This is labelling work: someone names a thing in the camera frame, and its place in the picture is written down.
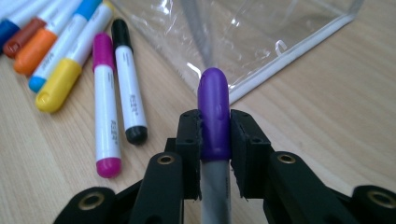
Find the wood grain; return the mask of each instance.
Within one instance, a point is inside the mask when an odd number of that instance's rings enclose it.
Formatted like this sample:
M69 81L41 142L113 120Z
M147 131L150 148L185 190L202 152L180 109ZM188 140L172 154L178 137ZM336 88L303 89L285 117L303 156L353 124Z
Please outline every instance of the wood grain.
M347 195L368 184L396 191L395 10L391 0L366 1L356 20L232 105L253 116L275 150L296 153ZM50 115L37 111L27 78L0 57L0 223L51 223L84 189L129 187L176 136L179 115L196 108L177 73L131 31L149 136L140 147L120 136L123 169L110 180L95 171L91 59ZM240 199L232 183L233 223L266 223L262 201ZM186 202L185 223L199 219L200 203Z

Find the transparent pouch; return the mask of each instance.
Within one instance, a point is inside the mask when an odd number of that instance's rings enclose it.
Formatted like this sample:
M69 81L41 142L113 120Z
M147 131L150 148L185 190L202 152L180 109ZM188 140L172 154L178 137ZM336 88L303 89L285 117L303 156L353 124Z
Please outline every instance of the transparent pouch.
M230 103L351 22L363 0L112 0L196 93L227 77Z

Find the blue marker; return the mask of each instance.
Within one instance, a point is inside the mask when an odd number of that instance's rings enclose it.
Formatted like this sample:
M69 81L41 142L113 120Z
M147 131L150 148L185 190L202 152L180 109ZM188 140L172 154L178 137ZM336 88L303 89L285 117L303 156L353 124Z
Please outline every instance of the blue marker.
M29 88L38 93L50 78L52 71L58 62L64 58L70 47L73 46L78 35L81 33L93 12L98 8L102 0L83 0L76 9L73 18L66 25L58 40L52 45L44 59L35 69L29 80Z
M22 7L18 12L14 12L0 22L0 54L3 53L3 46L6 42L25 26L49 1L32 1L28 7Z

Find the orange marker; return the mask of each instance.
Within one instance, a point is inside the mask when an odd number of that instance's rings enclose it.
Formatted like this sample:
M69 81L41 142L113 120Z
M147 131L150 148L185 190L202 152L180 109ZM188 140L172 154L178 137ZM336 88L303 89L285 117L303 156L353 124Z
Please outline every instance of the orange marker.
M26 76L33 74L80 3L81 0L65 2L61 5L62 12L59 12L45 28L40 28L35 33L15 58L14 70L17 73Z

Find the purple marker cap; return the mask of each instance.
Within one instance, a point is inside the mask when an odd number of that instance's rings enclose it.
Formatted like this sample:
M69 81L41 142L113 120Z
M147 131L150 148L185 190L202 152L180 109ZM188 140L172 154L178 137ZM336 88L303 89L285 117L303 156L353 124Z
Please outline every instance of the purple marker cap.
M198 109L202 116L203 161L223 161L231 158L230 103L228 83L218 68L208 68L198 87Z
M104 158L96 162L96 172L103 178L112 178L121 172L120 158Z

